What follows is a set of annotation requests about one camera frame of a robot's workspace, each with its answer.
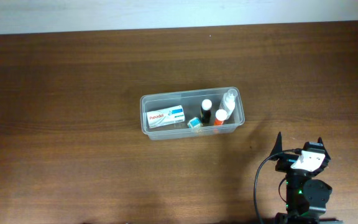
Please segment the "orange tube white cap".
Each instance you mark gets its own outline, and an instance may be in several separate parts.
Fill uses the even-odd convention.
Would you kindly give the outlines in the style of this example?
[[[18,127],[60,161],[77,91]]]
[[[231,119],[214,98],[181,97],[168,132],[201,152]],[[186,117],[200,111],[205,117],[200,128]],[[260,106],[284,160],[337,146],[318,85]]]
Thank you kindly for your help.
[[[225,120],[227,118],[227,112],[224,109],[219,109],[216,111],[215,113],[215,120],[214,120],[214,125],[215,126],[220,126],[223,125]]]

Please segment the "white spray bottle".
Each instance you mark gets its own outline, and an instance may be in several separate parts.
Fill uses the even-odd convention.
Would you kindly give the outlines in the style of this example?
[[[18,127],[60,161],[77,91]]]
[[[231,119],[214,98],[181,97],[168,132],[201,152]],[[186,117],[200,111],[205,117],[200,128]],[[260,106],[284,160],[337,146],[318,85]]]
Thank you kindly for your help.
[[[229,89],[224,95],[219,105],[220,110],[227,113],[226,120],[230,118],[236,107],[237,91],[234,88]]]

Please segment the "black bottle white cap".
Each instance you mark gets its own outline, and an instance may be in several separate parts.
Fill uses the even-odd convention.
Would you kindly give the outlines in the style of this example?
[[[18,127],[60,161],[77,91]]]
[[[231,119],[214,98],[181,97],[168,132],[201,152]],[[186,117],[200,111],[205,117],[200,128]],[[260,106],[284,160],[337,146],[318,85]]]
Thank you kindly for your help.
[[[201,122],[208,124],[211,118],[212,101],[205,99],[201,102]]]

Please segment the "small gold lid jar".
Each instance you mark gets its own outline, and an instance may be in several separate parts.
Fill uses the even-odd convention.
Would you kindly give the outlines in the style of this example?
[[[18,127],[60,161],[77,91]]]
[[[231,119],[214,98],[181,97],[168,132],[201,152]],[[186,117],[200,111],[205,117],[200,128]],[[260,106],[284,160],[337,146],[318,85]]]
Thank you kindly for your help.
[[[203,123],[201,122],[201,120],[197,117],[192,118],[191,120],[189,120],[189,122],[187,123],[188,127],[190,129],[192,129],[193,131],[199,130],[201,127],[203,127]]]

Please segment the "white Panadol medicine box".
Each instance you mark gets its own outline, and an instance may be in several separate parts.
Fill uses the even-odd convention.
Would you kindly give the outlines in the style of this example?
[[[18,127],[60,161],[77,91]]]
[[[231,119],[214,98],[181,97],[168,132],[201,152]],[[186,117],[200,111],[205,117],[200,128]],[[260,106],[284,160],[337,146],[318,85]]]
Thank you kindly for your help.
[[[149,128],[158,128],[185,121],[182,105],[149,111],[146,113]]]

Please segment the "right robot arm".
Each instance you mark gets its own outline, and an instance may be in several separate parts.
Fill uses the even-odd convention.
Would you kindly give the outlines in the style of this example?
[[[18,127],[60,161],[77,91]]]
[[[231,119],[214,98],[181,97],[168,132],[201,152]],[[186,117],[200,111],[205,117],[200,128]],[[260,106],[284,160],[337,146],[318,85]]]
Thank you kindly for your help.
[[[306,142],[291,154],[282,147],[282,135],[278,134],[270,153],[276,162],[275,170],[285,173],[286,212],[278,213],[274,222],[278,224],[330,224],[342,223],[336,218],[320,216],[326,213],[333,188],[315,177],[322,173],[331,161],[321,138],[317,142]]]

